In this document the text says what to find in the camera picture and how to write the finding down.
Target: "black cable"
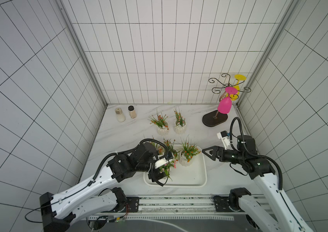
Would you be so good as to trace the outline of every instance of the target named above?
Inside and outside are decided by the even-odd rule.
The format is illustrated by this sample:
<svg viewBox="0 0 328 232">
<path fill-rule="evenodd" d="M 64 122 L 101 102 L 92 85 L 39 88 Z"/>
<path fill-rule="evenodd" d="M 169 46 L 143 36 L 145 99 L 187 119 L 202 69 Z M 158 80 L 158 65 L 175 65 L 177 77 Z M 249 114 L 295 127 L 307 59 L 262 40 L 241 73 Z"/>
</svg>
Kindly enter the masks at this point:
<svg viewBox="0 0 328 232">
<path fill-rule="evenodd" d="M 97 168 L 97 170 L 96 170 L 96 173 L 94 174 L 94 176 L 93 176 L 93 178 L 92 178 L 93 180 L 91 180 L 91 181 L 88 183 L 88 186 L 91 186 L 91 185 L 95 182 L 95 180 L 96 180 L 97 177 L 98 177 L 99 172 L 101 171 L 101 168 L 102 168 L 103 164 L 106 162 L 106 160 L 107 160 L 109 157 L 114 156 L 114 155 L 117 155 L 117 154 L 124 154 L 124 153 L 126 153 L 126 152 L 133 152 L 134 150 L 137 149 L 137 147 L 138 147 L 138 145 L 137 145 L 135 148 L 133 148 L 133 149 L 129 149 L 129 150 L 126 150 L 126 151 L 120 151 L 120 152 L 117 152 L 117 153 L 110 153 L 110 154 L 106 155 L 106 156 L 104 157 L 104 159 L 101 161 L 101 163 L 99 163 L 98 168 Z"/>
<path fill-rule="evenodd" d="M 93 228 L 89 226 L 88 218 L 86 217 L 85 219 L 86 219 L 86 222 L 87 222 L 87 226 L 88 226 L 91 230 L 93 230 Z"/>
<path fill-rule="evenodd" d="M 79 190 L 79 191 L 77 191 L 77 192 L 71 194 L 70 196 L 65 197 L 64 199 L 61 199 L 61 200 L 59 200 L 59 201 L 57 201 L 57 202 L 54 202 L 54 203 L 52 203 L 52 204 L 49 204 L 49 205 L 45 205 L 45 206 L 42 206 L 42 207 L 39 207 L 39 208 L 33 209 L 32 211 L 36 211 L 36 210 L 38 210 L 38 209 L 42 209 L 42 208 L 45 208 L 45 207 L 49 207 L 49 206 L 51 206 L 51 205 L 54 205 L 54 204 L 56 204 L 56 203 L 58 203 L 58 202 L 60 202 L 60 201 L 62 201 L 62 200 L 65 200 L 65 199 L 67 199 L 67 198 L 69 198 L 69 197 L 71 197 L 71 196 L 74 196 L 75 194 L 77 194 L 78 192 L 84 190 L 85 188 L 87 188 L 87 186 L 85 186 L 85 187 L 82 188 L 81 190 Z M 29 219 L 26 218 L 26 216 L 27 216 L 29 213 L 31 213 L 32 211 L 28 212 L 28 213 L 25 215 L 25 220 L 27 220 L 28 222 L 33 222 L 33 223 L 43 223 L 43 222 L 32 221 L 32 220 L 29 220 Z"/>
<path fill-rule="evenodd" d="M 98 196 L 100 196 L 101 195 L 101 193 L 103 192 L 103 191 L 105 191 L 106 189 L 110 189 L 110 188 L 105 188 L 105 189 L 103 189 L 99 194 L 98 194 Z"/>
<path fill-rule="evenodd" d="M 296 220 L 296 222 L 300 225 L 300 228 L 302 228 L 303 226 L 299 223 L 298 219 L 297 219 L 297 218 L 294 216 L 294 214 L 292 213 L 292 211 L 291 211 L 291 209 L 289 208 L 289 206 L 287 205 L 287 203 L 286 203 L 284 197 L 282 196 L 282 193 L 280 193 L 280 195 L 281 195 L 281 197 L 282 197 L 282 200 L 284 200 L 286 207 L 289 209 L 291 215 L 294 217 L 294 219 Z"/>
<path fill-rule="evenodd" d="M 246 173 L 246 174 L 243 174 L 242 172 L 240 172 L 240 171 L 234 169 L 234 168 L 231 166 L 231 164 L 232 164 L 232 163 L 230 163 L 230 167 L 231 167 L 235 172 L 240 173 L 240 174 L 243 175 L 243 176 L 247 176 L 247 175 L 248 175 L 247 173 Z"/>
<path fill-rule="evenodd" d="M 281 171 L 281 168 L 280 166 L 278 165 L 278 163 L 276 161 L 274 161 L 272 158 L 269 158 L 268 156 L 265 156 L 265 155 L 257 155 L 257 154 L 253 154 L 251 153 L 248 148 L 246 147 L 246 144 L 245 144 L 245 138 L 244 138 L 244 132 L 242 131 L 242 123 L 241 123 L 241 120 L 239 117 L 235 117 L 232 122 L 231 122 L 231 126 L 230 126 L 230 134 L 232 134 L 232 127 L 233 127 L 233 124 L 235 121 L 238 121 L 238 126 L 240 128 L 240 134 L 241 134 L 241 143 L 243 144 L 244 146 L 244 149 L 245 151 L 251 155 L 251 156 L 254 156 L 254 157 L 258 157 L 258 158 L 264 158 L 264 159 L 267 159 L 269 161 L 271 161 L 277 168 L 277 172 L 278 172 L 278 189 L 279 190 L 282 190 L 282 171 Z M 235 147 L 233 146 L 232 144 L 232 136 L 230 136 L 230 143 L 231 143 L 231 147 L 232 149 L 236 150 Z"/>
<path fill-rule="evenodd" d="M 141 144 L 141 143 L 143 143 L 143 142 L 155 142 L 155 143 L 161 145 L 161 146 L 165 149 L 165 154 L 168 155 L 169 149 L 166 147 L 166 145 L 165 145 L 164 143 L 162 143 L 162 142 L 160 142 L 160 141 L 157 141 L 157 140 L 155 140 L 155 139 L 146 138 L 146 139 L 143 139 L 141 142 L 139 142 L 139 144 Z M 133 149 L 129 149 L 129 150 L 127 150 L 127 151 L 120 151 L 120 152 L 117 152 L 117 153 L 110 153 L 110 154 L 106 155 L 106 156 L 103 158 L 103 160 L 101 161 L 101 163 L 98 165 L 98 168 L 97 168 L 97 170 L 96 170 L 96 173 L 94 174 L 94 176 L 93 176 L 93 178 L 92 178 L 93 180 L 89 181 L 89 183 L 87 184 L 87 186 L 85 186 L 85 187 L 82 188 L 81 190 L 79 190 L 79 191 L 77 191 L 77 192 L 71 194 L 70 196 L 67 196 L 67 197 L 65 197 L 64 199 L 61 199 L 61 200 L 65 200 L 65 199 L 67 199 L 67 198 L 69 198 L 69 197 L 71 197 L 71 196 L 77 194 L 78 192 L 84 190 L 84 189 L 87 188 L 88 186 L 91 186 L 91 185 L 95 182 L 96 178 L 98 177 L 98 174 L 99 174 L 99 172 L 101 171 L 101 168 L 102 168 L 103 164 L 106 162 L 106 160 L 107 160 L 109 157 L 114 156 L 114 155 L 117 155 L 117 154 L 124 154 L 124 153 L 126 153 L 126 152 L 133 152 L 134 150 L 137 149 L 138 146 L 139 146 L 139 145 L 137 145 L 135 148 L 133 148 Z M 29 222 L 33 222 L 33 223 L 43 223 L 43 222 L 36 222 L 36 221 L 29 220 L 29 219 L 27 219 L 26 216 L 27 216 L 29 213 L 33 212 L 33 211 L 36 211 L 36 210 L 38 210 L 38 209 L 42 209 L 42 208 L 45 208 L 45 207 L 48 207 L 48 206 L 54 205 L 54 204 L 56 204 L 56 203 L 58 203 L 58 202 L 60 202 L 60 201 L 57 201 L 57 202 L 54 202 L 54 203 L 52 203 L 52 204 L 45 205 L 45 206 L 42 206 L 42 207 L 39 207 L 39 208 L 33 209 L 32 211 L 28 212 L 28 213 L 25 215 L 25 219 L 26 219 L 27 221 L 29 221 Z"/>
</svg>

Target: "metal frame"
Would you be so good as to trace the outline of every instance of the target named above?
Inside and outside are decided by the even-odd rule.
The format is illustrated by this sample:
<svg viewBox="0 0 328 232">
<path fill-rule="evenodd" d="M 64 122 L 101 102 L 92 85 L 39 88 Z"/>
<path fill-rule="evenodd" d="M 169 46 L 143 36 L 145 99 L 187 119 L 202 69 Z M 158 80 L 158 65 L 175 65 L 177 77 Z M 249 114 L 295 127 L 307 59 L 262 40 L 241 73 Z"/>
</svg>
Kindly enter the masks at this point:
<svg viewBox="0 0 328 232">
<path fill-rule="evenodd" d="M 277 29 L 273 33 L 271 40 L 268 42 L 268 45 L 267 45 L 265 51 L 263 52 L 262 57 L 258 61 L 253 73 L 251 74 L 251 77 L 250 77 L 246 87 L 250 88 L 253 85 L 255 79 L 257 78 L 259 72 L 261 71 L 264 63 L 267 61 L 269 55 L 271 54 L 274 46 L 276 45 L 278 39 L 280 38 L 282 32 L 284 31 L 288 21 L 290 20 L 291 16 L 294 13 L 294 11 L 298 7 L 300 1 L 301 0 L 291 0 L 291 2 L 289 3 L 289 6 L 287 7 L 286 12 L 284 13 L 284 16 L 282 17 L 281 21 L 279 22 Z M 241 105 L 242 102 L 244 101 L 244 99 L 245 99 L 245 94 L 242 94 L 240 97 L 240 100 L 236 103 L 236 105 L 237 106 Z"/>
<path fill-rule="evenodd" d="M 97 78 L 96 78 L 96 76 L 94 75 L 94 73 L 92 71 L 91 64 L 89 63 L 87 57 L 85 56 L 85 53 L 82 49 L 82 45 L 81 45 L 81 43 L 80 43 L 80 41 L 79 41 L 79 39 L 76 35 L 76 32 L 74 30 L 73 25 L 71 23 L 70 17 L 69 17 L 68 13 L 65 10 L 64 3 L 62 2 L 62 0 L 54 0 L 54 1 L 56 2 L 59 11 L 62 14 L 62 17 L 63 17 L 63 19 L 66 23 L 66 27 L 68 28 L 69 32 L 71 33 L 71 38 L 74 41 L 74 43 L 76 44 L 76 48 L 77 48 L 77 50 L 80 54 L 81 60 L 83 61 L 84 65 L 86 66 L 86 68 L 88 70 L 88 73 L 91 76 L 96 89 L 98 90 L 98 94 L 100 95 L 100 97 L 102 99 L 103 107 L 105 107 L 105 109 L 106 109 L 108 103 L 106 102 L 106 99 L 105 99 L 104 95 L 102 94 L 102 91 L 101 91 L 101 88 L 99 87 Z"/>
<path fill-rule="evenodd" d="M 138 212 L 129 213 L 125 219 L 195 219 L 195 217 L 231 217 L 232 215 L 245 215 L 246 212 L 217 212 L 213 202 L 214 195 L 138 195 Z M 269 214 L 273 211 L 263 194 L 243 196 L 250 201 L 257 201 L 262 210 Z M 99 216 L 122 217 L 120 213 L 96 213 L 88 217 L 88 220 L 96 220 Z"/>
</svg>

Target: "mounting plate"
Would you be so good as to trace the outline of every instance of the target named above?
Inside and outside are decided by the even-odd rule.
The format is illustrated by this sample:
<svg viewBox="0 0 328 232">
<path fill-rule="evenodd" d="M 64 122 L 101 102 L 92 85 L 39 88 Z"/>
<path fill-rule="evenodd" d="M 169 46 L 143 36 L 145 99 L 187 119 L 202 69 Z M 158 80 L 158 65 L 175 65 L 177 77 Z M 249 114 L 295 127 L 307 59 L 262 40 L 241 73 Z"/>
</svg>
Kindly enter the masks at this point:
<svg viewBox="0 0 328 232">
<path fill-rule="evenodd" d="M 215 205 L 215 211 L 217 212 L 234 212 L 230 209 L 228 204 L 229 197 L 214 196 L 213 202 Z"/>
<path fill-rule="evenodd" d="M 214 118 L 216 113 L 217 113 L 217 110 L 214 110 L 214 111 L 212 111 L 208 114 L 205 114 L 203 116 L 203 123 L 204 123 L 205 126 L 215 127 L 216 125 L 224 123 L 227 120 L 228 115 L 227 114 L 222 114 L 220 112 L 217 114 L 217 118 Z"/>
</svg>

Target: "marble countertop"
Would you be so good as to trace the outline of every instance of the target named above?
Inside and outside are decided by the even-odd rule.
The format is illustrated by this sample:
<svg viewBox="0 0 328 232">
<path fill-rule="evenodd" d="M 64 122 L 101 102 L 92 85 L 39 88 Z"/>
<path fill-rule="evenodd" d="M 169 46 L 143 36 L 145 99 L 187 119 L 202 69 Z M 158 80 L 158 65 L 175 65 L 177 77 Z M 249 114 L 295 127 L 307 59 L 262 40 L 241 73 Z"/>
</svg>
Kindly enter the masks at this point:
<svg viewBox="0 0 328 232">
<path fill-rule="evenodd" d="M 118 122 L 115 116 L 115 108 L 118 107 L 123 110 L 126 117 L 126 120 L 122 123 Z M 169 123 L 170 132 L 165 136 L 165 139 L 171 138 L 172 140 L 175 139 L 176 142 L 180 142 L 181 139 L 185 140 L 189 136 L 189 139 L 201 148 L 222 146 L 221 140 L 217 138 L 217 133 L 223 130 L 229 131 L 232 119 L 237 117 L 235 109 L 231 108 L 226 122 L 215 127 L 207 127 L 201 119 L 204 114 L 216 110 L 217 105 L 179 105 L 180 111 L 186 119 L 187 130 L 184 134 L 176 134 L 172 128 L 175 123 L 173 111 L 175 107 L 175 105 L 134 105 L 137 117 L 132 119 L 128 113 L 128 105 L 108 105 L 81 181 L 92 176 L 102 159 L 109 153 L 133 148 L 144 138 L 154 137 L 162 141 L 163 137 L 157 134 L 155 125 L 150 125 L 148 121 L 148 116 L 156 115 L 156 111 L 169 116 L 167 122 Z M 234 124 L 233 134 L 235 136 L 240 134 L 237 123 Z M 249 176 L 238 174 L 230 168 L 229 163 L 222 163 L 218 160 L 213 161 L 205 155 L 204 158 L 208 181 L 202 188 L 148 186 L 143 181 L 143 173 L 139 172 L 132 178 L 123 180 L 116 187 L 121 187 L 126 195 L 229 194 L 231 189 L 241 187 L 247 188 L 252 194 L 261 194 L 261 191 Z M 240 165 L 233 165 L 233 167 L 245 173 Z"/>
</svg>

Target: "white ceramic pot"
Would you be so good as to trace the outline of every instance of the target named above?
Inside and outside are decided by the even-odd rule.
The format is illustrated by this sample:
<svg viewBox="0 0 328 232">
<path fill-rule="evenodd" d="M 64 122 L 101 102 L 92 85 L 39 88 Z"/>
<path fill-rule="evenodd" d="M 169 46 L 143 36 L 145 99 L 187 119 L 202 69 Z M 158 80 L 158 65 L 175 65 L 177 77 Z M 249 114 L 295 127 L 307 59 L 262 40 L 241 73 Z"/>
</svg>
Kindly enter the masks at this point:
<svg viewBox="0 0 328 232">
<path fill-rule="evenodd" d="M 169 133 L 169 127 L 160 128 L 157 126 L 156 131 L 158 132 L 159 135 L 165 136 Z"/>
<path fill-rule="evenodd" d="M 192 159 L 190 159 L 189 160 L 189 162 L 188 162 L 188 160 L 186 159 L 186 157 L 184 156 L 184 155 L 182 155 L 182 152 L 183 151 L 180 151 L 180 153 L 179 153 L 179 159 L 178 159 L 178 162 L 182 165 L 182 166 L 184 166 L 184 167 L 188 167 L 188 166 L 190 166 L 193 162 L 192 162 Z"/>
<path fill-rule="evenodd" d="M 183 126 L 181 126 L 180 124 L 176 125 L 174 127 L 174 131 L 177 133 L 177 134 L 183 134 L 185 131 L 186 131 L 186 122 L 184 123 Z"/>
</svg>

